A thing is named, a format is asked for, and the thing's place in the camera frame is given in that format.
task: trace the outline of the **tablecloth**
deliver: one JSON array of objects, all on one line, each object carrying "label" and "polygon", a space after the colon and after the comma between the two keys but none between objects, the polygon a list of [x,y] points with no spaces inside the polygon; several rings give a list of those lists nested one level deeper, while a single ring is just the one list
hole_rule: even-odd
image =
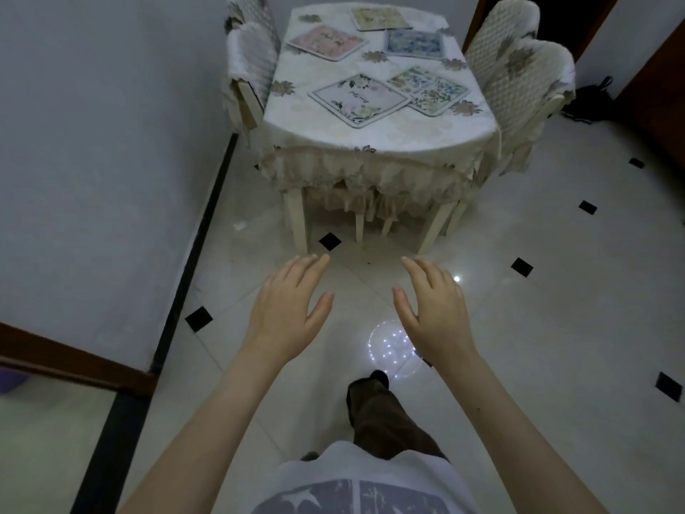
[{"label": "tablecloth", "polygon": [[[282,190],[317,188],[312,193],[327,207],[344,207],[369,219],[395,218],[406,210],[418,214],[433,203],[459,200],[487,178],[489,173],[481,165],[496,164],[501,139],[497,121],[447,21],[398,7],[414,29],[441,32],[446,58],[391,56],[383,52],[383,31],[357,31],[352,7],[376,5],[337,3],[293,9],[260,127],[262,172],[275,178]],[[341,61],[286,44],[321,23],[361,35],[369,43]],[[453,79],[470,92],[438,117],[405,107],[359,129],[349,127],[308,95],[358,72],[386,81],[414,65]]]}]

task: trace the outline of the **brown pants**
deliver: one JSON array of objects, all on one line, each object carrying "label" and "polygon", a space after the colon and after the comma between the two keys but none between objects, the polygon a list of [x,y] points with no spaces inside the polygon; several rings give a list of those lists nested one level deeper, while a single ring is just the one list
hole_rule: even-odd
[{"label": "brown pants", "polygon": [[[447,460],[435,440],[414,423],[397,397],[375,379],[349,388],[350,414],[354,421],[354,443],[376,458],[389,460],[411,449]],[[317,453],[307,453],[304,461]]]}]

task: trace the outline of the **hand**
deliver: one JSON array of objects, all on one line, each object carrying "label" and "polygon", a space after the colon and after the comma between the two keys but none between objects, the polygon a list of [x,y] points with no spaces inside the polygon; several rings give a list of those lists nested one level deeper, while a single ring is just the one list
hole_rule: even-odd
[{"label": "hand", "polygon": [[334,295],[325,293],[307,316],[330,260],[328,254],[296,256],[267,278],[252,305],[242,350],[258,354],[279,371],[310,345],[333,307]]},{"label": "hand", "polygon": [[402,288],[393,288],[395,309],[412,343],[431,364],[439,367],[477,354],[462,289],[442,267],[424,259],[402,258],[412,278],[418,315]]}]

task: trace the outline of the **forearm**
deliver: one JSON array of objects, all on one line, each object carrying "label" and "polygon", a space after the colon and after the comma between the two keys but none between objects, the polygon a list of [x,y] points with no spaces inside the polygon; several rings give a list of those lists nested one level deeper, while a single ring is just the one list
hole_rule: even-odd
[{"label": "forearm", "polygon": [[519,513],[606,513],[477,354],[438,368]]},{"label": "forearm", "polygon": [[217,388],[150,469],[121,514],[207,513],[279,368],[241,350]]}]

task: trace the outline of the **wall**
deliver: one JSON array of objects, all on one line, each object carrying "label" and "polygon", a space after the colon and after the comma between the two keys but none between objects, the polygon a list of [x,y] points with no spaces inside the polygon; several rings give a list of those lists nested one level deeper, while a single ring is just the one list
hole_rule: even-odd
[{"label": "wall", "polygon": [[0,0],[0,321],[139,369],[229,139],[225,0]]},{"label": "wall", "polygon": [[461,44],[467,35],[468,26],[475,11],[478,0],[269,0],[269,5],[276,20],[278,32],[283,37],[290,19],[290,11],[302,5],[314,3],[335,3],[364,1],[369,3],[386,3],[404,7],[415,7],[424,11],[445,16],[454,31],[457,41]]},{"label": "wall", "polygon": [[685,0],[619,0],[578,60],[578,86],[610,75],[617,96],[684,17]]}]

